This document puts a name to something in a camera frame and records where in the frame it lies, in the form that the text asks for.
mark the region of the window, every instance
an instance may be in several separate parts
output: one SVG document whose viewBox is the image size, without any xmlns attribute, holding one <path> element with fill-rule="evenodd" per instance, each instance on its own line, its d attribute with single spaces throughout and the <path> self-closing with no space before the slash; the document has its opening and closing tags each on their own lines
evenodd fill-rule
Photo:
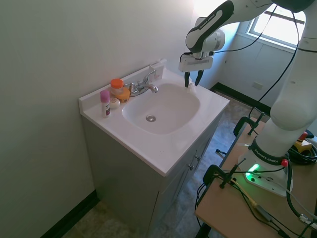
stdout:
<svg viewBox="0 0 317 238">
<path fill-rule="evenodd" d="M 249 33 L 257 36 L 260 35 L 260 33 L 264 30 L 269 16 L 272 14 L 275 6 L 276 5 L 273 4 L 266 10 L 266 12 L 253 20 Z M 306 17 L 303 12 L 299 12 L 295 13 L 295 18 L 301 38 Z M 295 48 L 298 42 L 298 36 L 292 13 L 289 10 L 278 6 L 265 28 L 262 37 Z"/>
</svg>

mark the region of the red button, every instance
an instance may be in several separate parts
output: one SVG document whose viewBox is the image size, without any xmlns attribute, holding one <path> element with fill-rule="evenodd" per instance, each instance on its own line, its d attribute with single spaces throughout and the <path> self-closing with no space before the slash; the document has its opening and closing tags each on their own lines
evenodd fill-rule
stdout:
<svg viewBox="0 0 317 238">
<path fill-rule="evenodd" d="M 308 136 L 308 133 L 304 131 L 304 133 L 301 135 L 301 137 L 298 138 L 298 140 L 303 141 Z"/>
<path fill-rule="evenodd" d="M 283 159 L 282 160 L 282 166 L 284 166 L 284 167 L 288 166 L 288 160 L 287 159 Z"/>
</svg>

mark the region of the yellow container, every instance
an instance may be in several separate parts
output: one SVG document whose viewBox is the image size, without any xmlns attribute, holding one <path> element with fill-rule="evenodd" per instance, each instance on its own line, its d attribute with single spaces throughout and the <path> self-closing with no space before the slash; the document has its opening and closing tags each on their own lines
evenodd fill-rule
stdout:
<svg viewBox="0 0 317 238">
<path fill-rule="evenodd" d="M 126 103 L 130 98 L 130 91 L 125 87 L 123 87 L 122 89 L 123 93 L 115 95 L 115 97 L 120 100 L 120 103 Z"/>
</svg>

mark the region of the tile floor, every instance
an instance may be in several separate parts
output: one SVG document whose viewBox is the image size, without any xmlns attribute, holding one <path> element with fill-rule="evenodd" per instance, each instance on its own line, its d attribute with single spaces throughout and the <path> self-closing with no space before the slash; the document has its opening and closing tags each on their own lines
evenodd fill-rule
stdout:
<svg viewBox="0 0 317 238">
<path fill-rule="evenodd" d="M 194 215 L 196 191 L 202 178 L 211 164 L 219 165 L 222 158 L 215 153 L 216 149 L 227 151 L 235 139 L 233 129 L 238 120 L 247 116 L 250 107 L 234 99 L 225 109 L 219 126 L 210 142 L 200 167 L 192 179 L 179 194 L 177 200 L 163 217 L 160 225 L 154 230 L 151 238 L 194 238 L 199 226 Z M 63 238 L 138 238 L 138 232 L 120 222 L 105 204 L 98 203 L 91 209 Z M 210 238 L 221 238 L 211 231 Z"/>
</svg>

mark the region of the robotic arm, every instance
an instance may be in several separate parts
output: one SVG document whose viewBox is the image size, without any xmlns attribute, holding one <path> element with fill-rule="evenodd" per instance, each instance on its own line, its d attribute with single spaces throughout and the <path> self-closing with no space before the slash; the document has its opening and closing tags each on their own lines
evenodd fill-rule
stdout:
<svg viewBox="0 0 317 238">
<path fill-rule="evenodd" d="M 225 34 L 219 28 L 230 23 L 252 20 L 271 4 L 271 0 L 227 0 L 208 17 L 198 18 L 196 26 L 186 36 L 186 46 L 190 53 L 182 55 L 179 70 L 188 73 L 211 68 L 213 58 L 210 52 L 221 50 L 225 43 Z"/>
<path fill-rule="evenodd" d="M 205 19 L 199 19 L 186 37 L 190 53 L 181 56 L 179 69 L 185 72 L 188 86 L 190 71 L 200 72 L 211 68 L 209 52 L 224 45 L 221 26 L 251 20 L 262 14 L 271 4 L 277 4 L 292 12 L 304 11 L 306 24 L 299 42 L 293 66 L 283 89 L 271 109 L 271 119 L 256 137 L 247 153 L 238 162 L 243 171 L 273 171 L 261 179 L 257 175 L 245 175 L 247 182 L 280 196 L 287 197 L 292 190 L 292 169 L 285 165 L 285 155 L 302 133 L 317 119 L 317 1 L 315 0 L 227 0 Z M 306 224 L 302 215 L 297 216 Z"/>
</svg>

